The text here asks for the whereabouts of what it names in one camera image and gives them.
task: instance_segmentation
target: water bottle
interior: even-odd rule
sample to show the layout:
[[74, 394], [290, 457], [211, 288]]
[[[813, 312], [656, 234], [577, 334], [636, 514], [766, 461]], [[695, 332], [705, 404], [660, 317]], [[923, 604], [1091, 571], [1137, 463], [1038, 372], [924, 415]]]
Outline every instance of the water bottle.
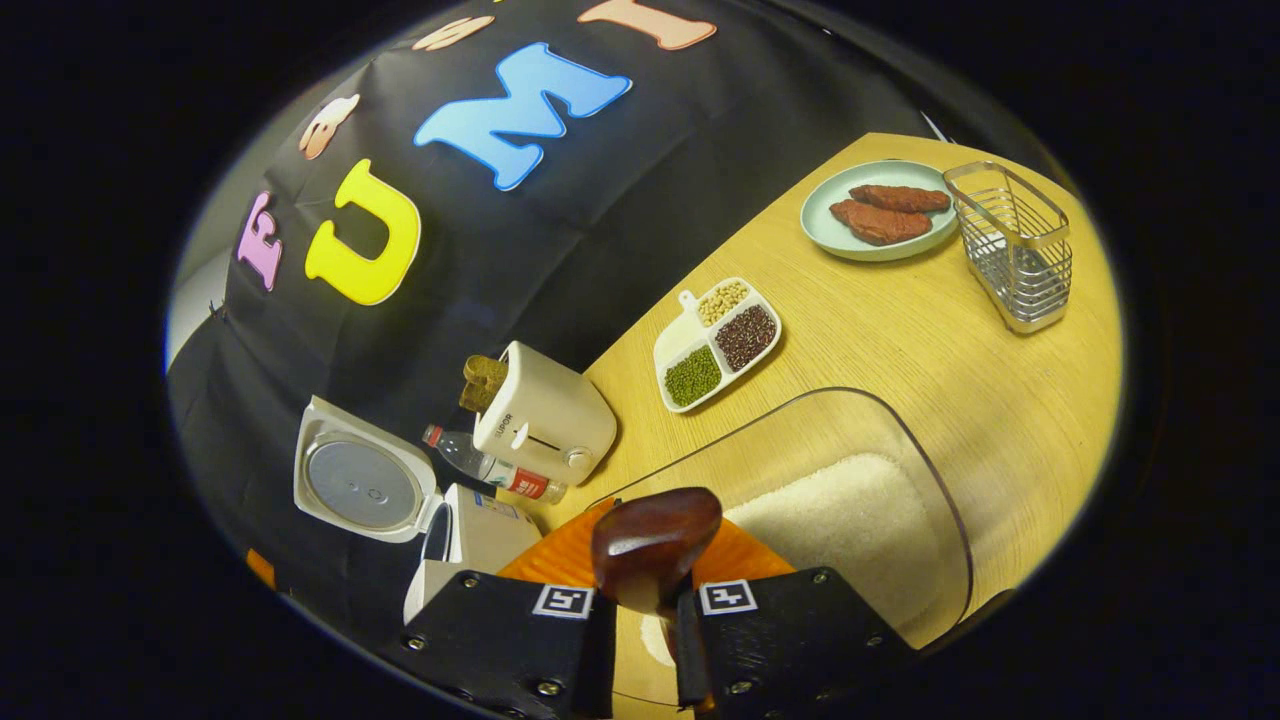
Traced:
[[439, 425], [428, 425], [422, 442], [434, 447], [444, 460], [470, 478], [488, 483], [516, 495], [556, 505], [564, 497], [564, 483], [549, 480], [516, 468], [506, 460], [499, 460], [471, 443], [471, 433], [444, 430]]

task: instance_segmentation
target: bottle cap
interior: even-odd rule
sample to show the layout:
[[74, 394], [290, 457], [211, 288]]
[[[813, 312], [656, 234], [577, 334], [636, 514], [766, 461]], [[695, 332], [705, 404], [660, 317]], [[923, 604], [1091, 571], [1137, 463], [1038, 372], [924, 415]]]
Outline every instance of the bottle cap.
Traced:
[[440, 429], [440, 425], [428, 425], [426, 430], [422, 433], [422, 442], [425, 442], [428, 447], [435, 447], [435, 443], [440, 442], [440, 433], [443, 432], [444, 430]]

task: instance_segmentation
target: wooden table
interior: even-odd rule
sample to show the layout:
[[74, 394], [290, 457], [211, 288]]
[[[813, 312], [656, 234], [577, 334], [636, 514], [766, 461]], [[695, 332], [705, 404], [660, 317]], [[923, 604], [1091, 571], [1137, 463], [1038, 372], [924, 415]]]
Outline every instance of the wooden table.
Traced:
[[[1030, 336], [1006, 329], [968, 269], [959, 232], [890, 263], [842, 260], [810, 242], [799, 222], [809, 193], [840, 170], [886, 158], [938, 169], [997, 159], [1062, 208], [1074, 251], [1064, 319]], [[730, 275], [769, 299], [782, 338], [735, 386], [672, 414], [655, 384], [654, 341], [680, 313], [681, 290], [696, 296]], [[591, 478], [557, 506], [504, 500], [548, 530], [803, 392], [861, 388], [901, 415], [956, 502], [972, 542], [972, 611], [1027, 579], [1088, 498], [1116, 425], [1123, 366], [1111, 269], [1074, 196], [979, 150], [870, 133], [730, 237], [588, 369], [618, 418], [616, 445]]]

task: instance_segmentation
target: black cloth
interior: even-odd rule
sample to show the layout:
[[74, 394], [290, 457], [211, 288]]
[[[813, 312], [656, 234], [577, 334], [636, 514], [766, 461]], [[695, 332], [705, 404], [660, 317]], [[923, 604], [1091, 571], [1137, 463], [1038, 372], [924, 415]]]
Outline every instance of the black cloth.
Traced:
[[[367, 539], [305, 515], [292, 500], [298, 421], [311, 395], [417, 442], [428, 423], [470, 427], [457, 406], [461, 366], [512, 340], [585, 369], [680, 278], [817, 165], [867, 132], [933, 137], [913, 96], [927, 95], [878, 54], [800, 17], [746, 1], [654, 8], [714, 23], [680, 51], [608, 22], [577, 23], [596, 0], [495, 5], [476, 0], [425, 19], [335, 88], [361, 95], [325, 152], [305, 160], [303, 127], [257, 190], [284, 243], [275, 288], [228, 254], [225, 319], [210, 318], [177, 355], [168, 383], [191, 479], [237, 552], [271, 561], [282, 589], [338, 632], [371, 644], [401, 625], [417, 542]], [[497, 22], [452, 47], [410, 46], [463, 17]], [[531, 42], [630, 92], [568, 132], [515, 137], [545, 150], [511, 192], [453, 147], [416, 147], [419, 124], [445, 102], [499, 97], [498, 61]], [[933, 99], [934, 105], [945, 102]], [[951, 118], [1000, 113], [952, 108]], [[947, 132], [982, 137], [960, 126]], [[1018, 143], [989, 150], [1043, 168]], [[366, 256], [387, 229], [348, 205], [338, 183], [358, 159], [407, 195], [421, 246], [399, 290], [361, 306], [302, 264], [325, 219]], [[244, 197], [248, 213], [252, 195]], [[234, 247], [238, 237], [227, 238]], [[636, 382], [652, 383], [652, 378]], [[440, 484], [465, 482], [443, 462]]]

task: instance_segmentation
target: plate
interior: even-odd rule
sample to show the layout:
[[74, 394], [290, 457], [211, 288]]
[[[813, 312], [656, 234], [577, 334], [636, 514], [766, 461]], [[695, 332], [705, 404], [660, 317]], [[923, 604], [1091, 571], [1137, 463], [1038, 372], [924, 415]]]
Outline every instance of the plate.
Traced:
[[831, 214], [831, 206], [849, 200], [849, 191], [860, 184], [888, 184], [919, 187], [947, 192], [942, 173], [928, 165], [908, 160], [878, 160], [855, 165], [823, 181], [800, 209], [800, 225], [809, 240], [832, 255], [852, 260], [897, 260], [932, 250], [951, 237], [956, 228], [955, 197], [951, 206], [937, 213], [925, 213], [933, 222], [929, 232], [895, 245], [878, 246], [864, 242], [847, 225]]

